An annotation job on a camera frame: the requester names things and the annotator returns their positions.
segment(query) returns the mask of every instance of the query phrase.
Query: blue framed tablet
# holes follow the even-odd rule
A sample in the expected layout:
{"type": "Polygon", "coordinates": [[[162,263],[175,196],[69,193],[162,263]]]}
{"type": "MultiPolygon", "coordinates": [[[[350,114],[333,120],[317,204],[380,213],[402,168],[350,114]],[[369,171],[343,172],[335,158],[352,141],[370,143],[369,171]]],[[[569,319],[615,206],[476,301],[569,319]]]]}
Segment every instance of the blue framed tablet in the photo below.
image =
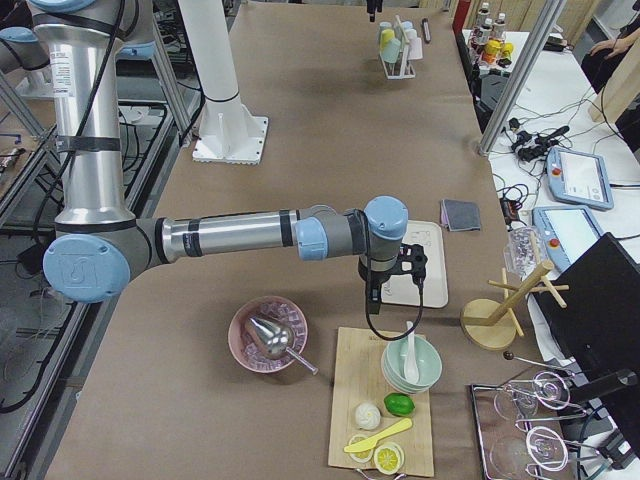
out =
{"type": "Polygon", "coordinates": [[[593,212],[583,205],[536,207],[533,224],[540,231],[547,254],[560,273],[604,233],[593,212]]]}
{"type": "Polygon", "coordinates": [[[596,210],[613,208],[602,156],[552,147],[547,155],[547,174],[551,194],[559,202],[588,205],[596,210]]]}

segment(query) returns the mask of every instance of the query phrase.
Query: person's hand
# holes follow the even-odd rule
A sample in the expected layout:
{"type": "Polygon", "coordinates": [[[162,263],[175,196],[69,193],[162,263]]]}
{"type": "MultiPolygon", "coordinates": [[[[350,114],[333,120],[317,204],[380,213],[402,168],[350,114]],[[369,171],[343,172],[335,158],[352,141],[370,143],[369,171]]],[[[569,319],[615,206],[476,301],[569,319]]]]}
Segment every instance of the person's hand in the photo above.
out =
{"type": "Polygon", "coordinates": [[[629,43],[627,38],[618,38],[616,40],[604,40],[602,42],[596,43],[589,51],[589,55],[594,56],[600,50],[611,50],[611,52],[605,55],[604,57],[605,60],[609,60],[610,58],[613,58],[616,55],[620,55],[621,53],[624,53],[627,50],[629,50],[631,45],[633,45],[633,42],[629,43]]]}

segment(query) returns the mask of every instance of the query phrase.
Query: lemon slice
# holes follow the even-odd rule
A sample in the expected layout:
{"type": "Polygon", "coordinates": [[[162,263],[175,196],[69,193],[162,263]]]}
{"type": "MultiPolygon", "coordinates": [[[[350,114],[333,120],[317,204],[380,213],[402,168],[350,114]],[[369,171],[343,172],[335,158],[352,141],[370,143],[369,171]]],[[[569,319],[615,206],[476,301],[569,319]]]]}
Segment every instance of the lemon slice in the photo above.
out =
{"type": "Polygon", "coordinates": [[[384,443],[373,452],[373,463],[380,473],[385,475],[393,475],[400,470],[404,462],[404,452],[400,453],[402,448],[391,445],[390,442],[384,443]]]}
{"type": "MultiPolygon", "coordinates": [[[[353,437],[351,437],[351,439],[349,439],[349,445],[359,442],[360,440],[364,440],[365,438],[367,438],[366,435],[357,433],[353,437]]],[[[354,462],[367,463],[369,460],[371,460],[371,457],[373,457],[373,449],[365,450],[364,452],[350,453],[349,456],[353,459],[354,462]]]]}

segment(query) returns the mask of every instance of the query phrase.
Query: person's arm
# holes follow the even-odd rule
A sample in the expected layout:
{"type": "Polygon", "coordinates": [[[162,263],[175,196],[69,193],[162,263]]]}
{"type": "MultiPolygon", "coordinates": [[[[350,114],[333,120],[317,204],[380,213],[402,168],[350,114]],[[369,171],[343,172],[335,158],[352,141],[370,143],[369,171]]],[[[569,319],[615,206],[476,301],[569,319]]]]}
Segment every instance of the person's arm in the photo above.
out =
{"type": "Polygon", "coordinates": [[[611,50],[611,52],[604,57],[605,60],[608,60],[629,50],[638,39],[638,37],[640,37],[640,27],[636,28],[632,33],[624,38],[616,38],[615,40],[604,40],[602,42],[596,43],[589,51],[589,54],[593,56],[600,50],[609,49],[611,50]]]}

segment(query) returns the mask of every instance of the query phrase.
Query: black monitor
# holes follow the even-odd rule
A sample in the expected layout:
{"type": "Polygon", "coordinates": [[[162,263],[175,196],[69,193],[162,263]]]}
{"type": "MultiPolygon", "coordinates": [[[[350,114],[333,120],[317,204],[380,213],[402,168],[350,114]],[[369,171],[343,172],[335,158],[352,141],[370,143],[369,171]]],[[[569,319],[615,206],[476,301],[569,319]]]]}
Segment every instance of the black monitor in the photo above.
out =
{"type": "MultiPolygon", "coordinates": [[[[640,267],[609,233],[554,282],[567,284],[560,308],[550,294],[537,301],[563,353],[588,380],[630,369],[640,375],[640,267]]],[[[640,456],[640,386],[600,398],[633,452],[640,456]]]]}

